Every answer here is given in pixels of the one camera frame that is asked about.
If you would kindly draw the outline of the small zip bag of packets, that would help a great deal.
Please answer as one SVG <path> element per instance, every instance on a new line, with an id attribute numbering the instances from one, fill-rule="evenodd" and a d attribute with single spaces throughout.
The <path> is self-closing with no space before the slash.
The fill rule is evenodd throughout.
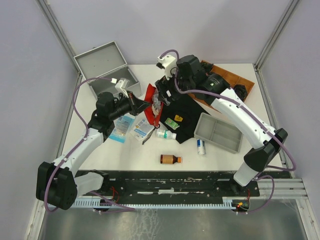
<path id="1" fill-rule="evenodd" d="M 151 110 L 154 117 L 156 118 L 161 113 L 161 110 L 162 110 L 162 102 L 159 100 L 159 91 L 157 89 L 155 89 L 151 97 L 151 100 L 152 100 Z"/>

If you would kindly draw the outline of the red first aid kit pouch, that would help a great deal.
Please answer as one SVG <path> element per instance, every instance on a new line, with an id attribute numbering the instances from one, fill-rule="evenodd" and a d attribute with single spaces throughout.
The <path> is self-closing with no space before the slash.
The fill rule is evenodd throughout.
<path id="1" fill-rule="evenodd" d="M 150 104 L 149 107 L 147 107 L 144 110 L 145 117 L 148 121 L 148 123 L 155 128 L 160 127 L 160 118 L 163 110 L 163 103 L 160 102 L 160 109 L 158 111 L 158 114 L 155 114 L 155 107 L 154 107 L 154 101 L 153 96 L 156 93 L 157 88 L 152 86 L 150 83 L 148 84 L 145 92 L 144 100 Z"/>

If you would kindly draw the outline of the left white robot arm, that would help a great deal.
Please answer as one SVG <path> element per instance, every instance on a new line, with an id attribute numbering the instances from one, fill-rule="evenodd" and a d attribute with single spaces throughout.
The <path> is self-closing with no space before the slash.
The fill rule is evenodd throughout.
<path id="1" fill-rule="evenodd" d="M 150 107 L 133 92 L 114 97 L 110 92 L 98 95 L 96 109 L 85 124 L 85 133 L 77 143 L 53 162 L 43 162 L 37 171 L 36 198 L 45 209 L 69 209 L 76 198 L 91 192 L 106 195 L 111 189 L 110 177 L 100 170 L 90 170 L 78 176 L 77 172 L 91 153 L 102 145 L 115 128 L 114 121 L 126 114 L 137 116 Z"/>

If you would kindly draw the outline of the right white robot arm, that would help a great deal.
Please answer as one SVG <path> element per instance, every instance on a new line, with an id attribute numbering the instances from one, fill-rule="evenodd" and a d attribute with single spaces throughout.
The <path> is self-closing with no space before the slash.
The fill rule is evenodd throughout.
<path id="1" fill-rule="evenodd" d="M 168 106 L 183 94 L 194 94 L 231 120 L 249 141 L 251 150 L 229 183 L 231 193 L 242 195 L 249 182 L 284 148 L 288 133 L 261 120 L 221 75 L 211 72 L 211 64 L 196 56 L 179 58 L 165 52 L 158 56 L 156 65 L 164 70 L 164 77 L 155 83 L 161 102 Z"/>

